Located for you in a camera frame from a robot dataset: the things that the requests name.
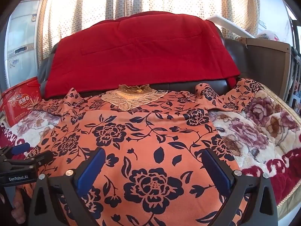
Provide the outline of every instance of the metal bolt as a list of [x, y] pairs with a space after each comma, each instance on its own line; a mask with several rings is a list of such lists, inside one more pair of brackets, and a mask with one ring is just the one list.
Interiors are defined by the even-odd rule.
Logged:
[[45, 174], [44, 173], [42, 173], [42, 174], [39, 175], [39, 180], [43, 180], [44, 178], [45, 178]]
[[241, 175], [242, 175], [242, 173], [241, 173], [240, 170], [235, 170], [235, 171], [234, 171], [234, 174], [235, 174], [236, 176], [241, 176]]
[[68, 170], [65, 174], [66, 174], [67, 176], [71, 176], [71, 175], [73, 175], [73, 171], [72, 171], [72, 170]]
[[265, 173], [263, 173], [263, 175], [262, 175], [264, 178], [269, 178], [270, 176], [265, 172]]

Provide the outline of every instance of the bucket handle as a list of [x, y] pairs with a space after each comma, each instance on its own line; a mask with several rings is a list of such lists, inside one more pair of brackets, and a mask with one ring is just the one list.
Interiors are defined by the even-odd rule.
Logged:
[[7, 99], [2, 102], [2, 104], [0, 105], [0, 112], [2, 111], [4, 104], [6, 104], [6, 102], [14, 95], [15, 92], [16, 92], [16, 90], [15, 91], [11, 91], [10, 95], [7, 97]]

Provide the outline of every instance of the human hand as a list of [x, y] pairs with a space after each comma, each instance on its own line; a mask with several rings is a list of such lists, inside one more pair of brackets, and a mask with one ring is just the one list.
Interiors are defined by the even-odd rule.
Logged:
[[[5, 203], [4, 197], [2, 194], [0, 194], [0, 199], [3, 203]], [[16, 194], [13, 199], [13, 205], [15, 208], [11, 211], [11, 215], [16, 220], [18, 224], [22, 224], [26, 220], [26, 214], [24, 211], [24, 204], [23, 204], [23, 198], [21, 195], [21, 191], [19, 188], [16, 188]]]

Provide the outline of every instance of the sheer curtain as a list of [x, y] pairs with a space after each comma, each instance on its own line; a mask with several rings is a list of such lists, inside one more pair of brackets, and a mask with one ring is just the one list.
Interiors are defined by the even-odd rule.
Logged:
[[[105, 19], [145, 11], [185, 13], [206, 19], [218, 14], [252, 35], [257, 34], [259, 0], [43, 0], [38, 25], [38, 60], [47, 57], [62, 38]], [[222, 29], [232, 38], [230, 31]]]

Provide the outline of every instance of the red cloth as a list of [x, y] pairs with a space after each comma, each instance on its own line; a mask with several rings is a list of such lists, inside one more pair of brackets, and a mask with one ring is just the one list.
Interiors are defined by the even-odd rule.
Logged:
[[100, 22], [62, 39], [45, 98], [128, 86], [230, 79], [240, 74], [215, 25], [198, 17], [145, 12]]

